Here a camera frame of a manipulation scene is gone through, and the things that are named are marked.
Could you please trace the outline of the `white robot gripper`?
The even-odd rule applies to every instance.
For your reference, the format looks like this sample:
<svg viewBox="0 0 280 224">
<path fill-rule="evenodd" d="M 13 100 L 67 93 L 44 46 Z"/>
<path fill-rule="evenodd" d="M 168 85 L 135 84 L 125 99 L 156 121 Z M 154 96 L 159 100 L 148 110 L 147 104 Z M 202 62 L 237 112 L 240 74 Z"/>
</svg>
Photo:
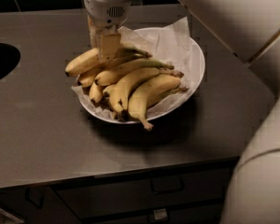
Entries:
<svg viewBox="0 0 280 224">
<path fill-rule="evenodd" d="M 131 0 L 84 0 L 89 14 L 88 27 L 91 46 L 98 47 L 98 28 L 112 25 L 121 26 L 127 19 Z M 101 35 L 99 39 L 99 58 L 102 63 L 111 61 L 120 47 L 121 34 Z"/>
</svg>

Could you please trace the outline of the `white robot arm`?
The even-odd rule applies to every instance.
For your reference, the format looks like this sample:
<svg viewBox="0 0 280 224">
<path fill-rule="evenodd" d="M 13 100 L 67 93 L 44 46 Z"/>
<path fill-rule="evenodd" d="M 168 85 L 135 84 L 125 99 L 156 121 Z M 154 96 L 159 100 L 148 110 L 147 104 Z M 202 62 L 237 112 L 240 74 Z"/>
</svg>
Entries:
<svg viewBox="0 0 280 224">
<path fill-rule="evenodd" d="M 132 22 L 186 10 L 207 46 L 197 109 L 162 119 L 168 147 L 146 165 L 214 166 L 238 157 L 219 224 L 280 224 L 280 0 L 177 0 L 138 6 Z"/>
</svg>

